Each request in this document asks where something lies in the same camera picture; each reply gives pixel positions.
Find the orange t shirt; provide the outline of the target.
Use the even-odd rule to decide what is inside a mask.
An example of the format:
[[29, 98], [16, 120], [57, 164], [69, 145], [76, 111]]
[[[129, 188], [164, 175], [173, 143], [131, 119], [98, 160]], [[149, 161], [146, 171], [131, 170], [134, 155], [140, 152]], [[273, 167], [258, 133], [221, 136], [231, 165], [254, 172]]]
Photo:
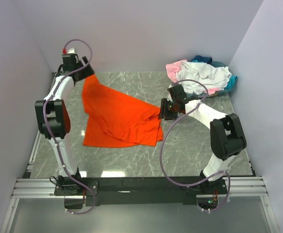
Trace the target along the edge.
[[158, 107], [101, 84], [95, 75], [85, 79], [82, 101], [88, 114], [84, 146], [154, 147], [163, 140]]

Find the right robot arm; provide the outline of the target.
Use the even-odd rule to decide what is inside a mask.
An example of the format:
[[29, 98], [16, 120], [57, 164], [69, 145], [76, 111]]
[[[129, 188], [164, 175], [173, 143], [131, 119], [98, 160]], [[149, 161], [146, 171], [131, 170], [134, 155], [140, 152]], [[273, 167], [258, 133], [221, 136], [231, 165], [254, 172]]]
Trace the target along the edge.
[[194, 184], [179, 184], [165, 172], [162, 163], [163, 146], [159, 153], [159, 162], [164, 176], [172, 183], [182, 187], [199, 185], [203, 193], [209, 194], [224, 176], [231, 160], [247, 147], [247, 141], [237, 114], [225, 114], [217, 111], [202, 100], [187, 96], [182, 85], [176, 84], [167, 89], [171, 100], [161, 99], [158, 119], [174, 120], [175, 126], [182, 118], [192, 117], [210, 130], [212, 156], [200, 173], [200, 181]]

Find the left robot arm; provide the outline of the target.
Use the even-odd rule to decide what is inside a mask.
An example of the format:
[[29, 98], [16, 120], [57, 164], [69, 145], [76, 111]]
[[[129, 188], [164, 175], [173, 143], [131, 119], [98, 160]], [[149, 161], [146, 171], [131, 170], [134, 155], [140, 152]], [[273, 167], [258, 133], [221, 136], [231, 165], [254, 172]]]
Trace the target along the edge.
[[43, 100], [35, 102], [35, 113], [39, 132], [49, 141], [54, 151], [59, 168], [59, 186], [65, 179], [66, 190], [72, 195], [82, 192], [83, 183], [77, 163], [72, 157], [69, 146], [71, 120], [65, 105], [65, 99], [75, 84], [94, 74], [87, 57], [79, 59], [76, 52], [64, 50], [63, 63], [59, 66], [54, 84]]

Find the pink t shirt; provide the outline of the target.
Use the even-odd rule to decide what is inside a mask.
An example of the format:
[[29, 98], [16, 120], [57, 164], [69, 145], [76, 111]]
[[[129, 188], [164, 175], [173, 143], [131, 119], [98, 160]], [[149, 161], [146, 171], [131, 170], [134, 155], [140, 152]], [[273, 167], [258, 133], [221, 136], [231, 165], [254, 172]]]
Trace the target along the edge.
[[[180, 71], [180, 63], [181, 62], [188, 62], [188, 61], [187, 60], [180, 60], [180, 61], [177, 61], [177, 62], [174, 62], [174, 63], [171, 63], [171, 64], [167, 64], [165, 66], [167, 76], [173, 83], [178, 82], [177, 79], [176, 79], [176, 73]], [[207, 88], [203, 84], [199, 83], [198, 81], [181, 80], [179, 82], [183, 86], [186, 93], [200, 95], [202, 93], [208, 92]], [[208, 93], [211, 95], [211, 94], [214, 94], [215, 92], [216, 92], [216, 90], [213, 90], [213, 91], [210, 90]]]

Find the dark blue t shirt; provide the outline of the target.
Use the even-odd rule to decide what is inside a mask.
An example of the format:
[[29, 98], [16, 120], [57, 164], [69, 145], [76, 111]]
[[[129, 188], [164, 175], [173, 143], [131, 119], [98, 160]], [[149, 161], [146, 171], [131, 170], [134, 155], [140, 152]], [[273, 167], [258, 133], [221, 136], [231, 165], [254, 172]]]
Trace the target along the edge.
[[201, 55], [196, 55], [193, 59], [190, 60], [190, 62], [194, 63], [206, 63], [206, 64], [212, 64], [212, 58], [211, 57], [206, 57], [206, 56], [201, 56]]

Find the teal t shirt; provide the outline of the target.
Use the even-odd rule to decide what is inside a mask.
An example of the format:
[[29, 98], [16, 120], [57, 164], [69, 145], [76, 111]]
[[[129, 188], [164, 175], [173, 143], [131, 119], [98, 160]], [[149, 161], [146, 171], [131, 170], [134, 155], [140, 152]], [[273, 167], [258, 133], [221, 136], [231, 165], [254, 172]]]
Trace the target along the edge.
[[232, 75], [227, 83], [227, 86], [224, 88], [225, 91], [231, 92], [235, 89], [238, 81], [238, 76]]

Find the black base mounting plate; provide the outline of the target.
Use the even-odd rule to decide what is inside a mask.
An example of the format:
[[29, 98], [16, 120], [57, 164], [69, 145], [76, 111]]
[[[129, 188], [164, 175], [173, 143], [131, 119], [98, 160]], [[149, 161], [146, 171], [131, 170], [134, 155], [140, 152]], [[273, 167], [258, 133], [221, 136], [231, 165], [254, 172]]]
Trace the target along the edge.
[[113, 204], [181, 203], [196, 205], [199, 195], [225, 195], [224, 179], [204, 182], [197, 186], [177, 186], [165, 177], [79, 178], [79, 183], [68, 177], [56, 180], [56, 197], [80, 196], [86, 206]]

